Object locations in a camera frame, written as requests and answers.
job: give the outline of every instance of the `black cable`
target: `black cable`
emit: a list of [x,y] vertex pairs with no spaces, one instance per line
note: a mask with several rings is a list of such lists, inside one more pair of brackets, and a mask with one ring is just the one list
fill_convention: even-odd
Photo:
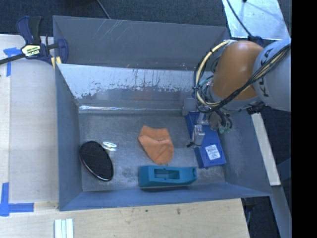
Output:
[[106,11],[106,9],[103,7],[102,3],[100,2],[100,0],[96,0],[96,1],[99,3],[101,9],[104,11],[104,13],[105,13],[105,15],[107,16],[107,18],[108,18],[108,19],[111,19],[110,16],[109,16],[109,14],[108,14],[108,12]]
[[242,21],[239,19],[238,15],[236,14],[236,12],[234,11],[233,7],[231,6],[231,3],[229,2],[229,0],[227,0],[227,3],[232,11],[232,13],[234,14],[234,16],[236,17],[236,19],[239,21],[239,23],[241,24],[241,26],[243,27],[243,29],[248,33],[248,35],[253,36],[249,30],[245,27],[245,25],[242,23]]
[[[263,64],[260,69],[257,70],[257,72],[247,81],[247,83],[245,83],[244,86],[242,86],[241,88],[237,89],[236,91],[234,91],[232,94],[230,94],[227,98],[223,99],[216,107],[212,108],[213,111],[216,111],[220,108],[222,108],[224,105],[226,105],[227,103],[229,103],[230,101],[232,101],[234,98],[236,98],[244,89],[246,89],[249,85],[255,83],[257,80],[259,80],[260,78],[264,77],[267,73],[269,73],[271,70],[273,70],[274,68],[276,68],[276,66],[280,63],[281,60],[283,60],[284,56],[286,56],[288,54],[288,52],[291,50],[291,44],[285,46],[284,48],[282,48],[281,50],[279,50],[274,56],[272,56],[265,64]],[[256,78],[258,76],[258,74],[262,71],[262,69],[267,66],[269,63],[271,63],[278,55],[280,55],[281,53],[283,53],[283,57],[281,59],[279,59],[277,62],[271,64],[269,66],[269,68],[266,70],[266,72],[261,75],[261,77]]]

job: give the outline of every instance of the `gray container wall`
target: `gray container wall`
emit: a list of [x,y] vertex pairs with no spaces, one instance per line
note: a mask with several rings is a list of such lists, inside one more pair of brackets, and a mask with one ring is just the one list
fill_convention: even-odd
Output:
[[[129,25],[134,33],[121,39],[132,29]],[[151,38],[136,38],[140,35]],[[271,194],[252,120],[246,112],[233,115],[233,129],[220,136],[227,164],[199,169],[197,181],[186,187],[144,190],[137,186],[137,167],[153,164],[137,140],[145,123],[168,127],[175,146],[170,166],[197,165],[194,150],[186,147],[190,135],[181,115],[182,101],[191,96],[193,69],[201,57],[213,44],[228,39],[225,28],[57,16],[54,36],[68,40],[68,62],[77,64],[61,64],[56,69],[61,211]],[[98,49],[80,46],[93,45],[92,38]],[[129,48],[119,52],[124,40],[124,47]],[[177,52],[168,58],[170,53],[162,51],[164,48]],[[139,67],[126,68],[128,64]],[[99,183],[78,158],[83,142],[100,142],[105,135],[112,141],[120,138],[117,155],[111,156],[115,168],[112,183]]]

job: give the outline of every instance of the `black hairbrush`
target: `black hairbrush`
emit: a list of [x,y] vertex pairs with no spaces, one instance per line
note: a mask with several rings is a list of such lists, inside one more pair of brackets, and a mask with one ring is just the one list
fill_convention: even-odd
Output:
[[84,143],[80,147],[79,158],[81,163],[95,177],[109,181],[113,177],[113,164],[107,151],[95,141]]

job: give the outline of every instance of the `white label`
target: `white label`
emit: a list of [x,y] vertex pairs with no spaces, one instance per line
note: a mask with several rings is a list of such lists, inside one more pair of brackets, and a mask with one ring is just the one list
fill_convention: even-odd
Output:
[[205,149],[206,149],[208,157],[211,161],[214,159],[220,158],[220,153],[219,153],[216,145],[207,146],[207,147],[205,147]]

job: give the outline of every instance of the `orange sponge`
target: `orange sponge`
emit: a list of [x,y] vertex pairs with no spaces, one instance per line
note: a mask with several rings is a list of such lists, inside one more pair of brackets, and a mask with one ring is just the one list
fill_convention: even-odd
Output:
[[138,139],[150,159],[156,164],[167,164],[172,160],[174,145],[167,128],[155,129],[144,125]]

